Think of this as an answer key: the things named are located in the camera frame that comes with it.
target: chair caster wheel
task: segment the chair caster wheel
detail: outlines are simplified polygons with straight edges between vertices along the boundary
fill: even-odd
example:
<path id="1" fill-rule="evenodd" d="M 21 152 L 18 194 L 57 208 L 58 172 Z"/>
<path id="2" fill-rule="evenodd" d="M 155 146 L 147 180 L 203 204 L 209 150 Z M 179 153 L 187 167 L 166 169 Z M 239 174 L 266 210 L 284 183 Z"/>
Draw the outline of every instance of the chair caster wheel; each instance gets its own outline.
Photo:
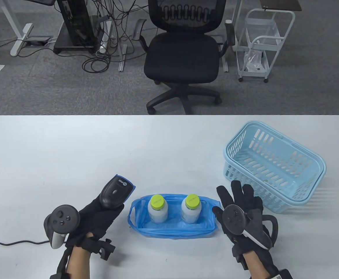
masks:
<path id="1" fill-rule="evenodd" d="M 220 97 L 215 98 L 215 105 L 219 105 L 222 103 L 222 100 Z"/>
<path id="2" fill-rule="evenodd" d="M 156 113 L 156 110 L 155 108 L 147 108 L 147 113 L 150 114 L 150 115 L 153 115 Z"/>
<path id="3" fill-rule="evenodd" d="M 58 48 L 53 48 L 53 53 L 54 53 L 54 54 L 60 54 L 60 53 L 61 53 L 61 50 L 58 49 Z"/>

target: plastic bag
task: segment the plastic bag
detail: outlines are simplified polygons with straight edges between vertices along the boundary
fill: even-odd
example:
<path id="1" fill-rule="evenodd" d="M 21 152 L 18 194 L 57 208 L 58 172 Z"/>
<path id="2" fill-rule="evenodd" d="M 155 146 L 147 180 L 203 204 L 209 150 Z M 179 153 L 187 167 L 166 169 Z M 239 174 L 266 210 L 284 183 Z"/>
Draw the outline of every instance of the plastic bag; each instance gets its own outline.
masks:
<path id="1" fill-rule="evenodd" d="M 248 72 L 252 73 L 261 73 L 265 72 L 265 68 L 261 64 L 262 51 L 261 50 L 251 50 L 249 56 L 248 52 L 245 52 L 244 60 L 248 60 L 245 67 Z"/>
<path id="2" fill-rule="evenodd" d="M 132 202 L 128 214 L 128 224 L 142 235 L 155 238 L 202 238 L 210 236 L 216 229 L 216 218 L 213 206 L 220 206 L 219 201 L 207 197 L 199 197 L 202 211 L 194 224 L 185 223 L 181 218 L 181 203 L 185 194 L 161 194 L 168 203 L 168 219 L 164 223 L 153 223 L 150 220 L 147 205 L 153 195 L 136 199 Z"/>

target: chair armrest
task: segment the chair armrest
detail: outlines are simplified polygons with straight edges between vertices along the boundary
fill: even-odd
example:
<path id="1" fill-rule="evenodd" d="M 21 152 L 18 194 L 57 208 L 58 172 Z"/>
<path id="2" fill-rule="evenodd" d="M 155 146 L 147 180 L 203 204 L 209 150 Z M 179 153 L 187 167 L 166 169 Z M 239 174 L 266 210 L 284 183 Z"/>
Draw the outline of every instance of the chair armrest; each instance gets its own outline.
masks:
<path id="1" fill-rule="evenodd" d="M 234 26 L 232 24 L 232 21 L 229 19 L 225 20 L 225 27 L 226 27 L 226 42 L 224 43 L 224 46 L 222 47 L 222 50 L 220 52 L 220 57 L 225 55 L 227 49 L 230 46 L 235 45 L 235 31 L 234 31 Z"/>
<path id="2" fill-rule="evenodd" d="M 139 41 L 142 48 L 144 49 L 145 52 L 148 51 L 148 46 L 146 44 L 146 41 L 144 39 L 144 37 L 141 35 L 141 32 L 142 32 L 142 28 L 145 24 L 145 19 L 139 19 L 137 20 L 136 22 L 136 26 L 134 28 L 134 31 L 133 31 L 133 36 L 132 36 L 132 40 L 133 41 Z"/>
<path id="3" fill-rule="evenodd" d="M 225 20 L 225 27 L 226 27 L 226 40 L 228 46 L 235 45 L 235 31 L 232 21 L 227 19 Z"/>

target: chair seat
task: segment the chair seat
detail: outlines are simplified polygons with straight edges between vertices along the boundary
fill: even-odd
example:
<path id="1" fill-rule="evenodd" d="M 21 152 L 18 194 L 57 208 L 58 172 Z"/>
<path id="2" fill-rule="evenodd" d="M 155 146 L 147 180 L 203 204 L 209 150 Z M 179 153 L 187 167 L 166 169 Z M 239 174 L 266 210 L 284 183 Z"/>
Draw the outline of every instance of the chair seat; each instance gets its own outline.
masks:
<path id="1" fill-rule="evenodd" d="M 194 33 L 162 33 L 148 47 L 144 72 L 168 83 L 209 83 L 218 75 L 218 45 L 214 38 Z"/>
<path id="2" fill-rule="evenodd" d="M 56 0 L 26 0 L 26 1 L 34 2 L 37 4 L 41 4 L 41 5 L 46 5 L 46 6 L 53 6 Z"/>

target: gray carpet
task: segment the gray carpet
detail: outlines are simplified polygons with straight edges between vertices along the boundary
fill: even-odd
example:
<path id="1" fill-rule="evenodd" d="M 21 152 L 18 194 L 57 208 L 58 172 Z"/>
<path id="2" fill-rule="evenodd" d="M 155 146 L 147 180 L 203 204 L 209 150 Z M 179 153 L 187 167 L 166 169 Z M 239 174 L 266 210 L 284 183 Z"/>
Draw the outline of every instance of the gray carpet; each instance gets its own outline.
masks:
<path id="1" fill-rule="evenodd" d="M 33 22 L 32 34 L 57 35 L 62 16 L 53 7 L 23 0 L 11 1 L 21 24 Z M 232 16 L 235 0 L 228 0 L 224 19 Z M 145 5 L 144 0 L 136 2 Z M 297 12 L 293 29 L 285 42 L 269 83 L 260 78 L 238 82 L 235 58 L 230 55 L 229 72 L 220 65 L 217 80 L 204 85 L 221 93 L 223 103 L 192 98 L 196 114 L 339 114 L 339 0 L 301 0 L 303 11 Z M 241 18 L 258 0 L 245 0 Z M 131 13 L 128 34 L 143 11 Z M 277 19 L 284 27 L 287 20 Z M 154 25 L 148 20 L 145 28 Z M 156 30 L 144 31 L 149 42 Z M 224 33 L 221 25 L 213 33 Z M 0 9 L 0 40 L 13 37 L 6 17 Z M 144 56 L 128 60 L 124 72 L 111 63 L 108 71 L 86 73 L 81 69 L 84 57 L 62 58 L 50 50 L 42 50 L 27 58 L 11 57 L 13 44 L 0 48 L 0 115 L 99 115 L 147 114 L 146 103 L 167 90 L 155 85 L 143 73 Z M 135 57 L 143 53 L 134 43 Z M 26 55 L 36 49 L 26 48 Z M 158 114 L 184 114 L 180 101 L 174 99 L 156 107 Z"/>

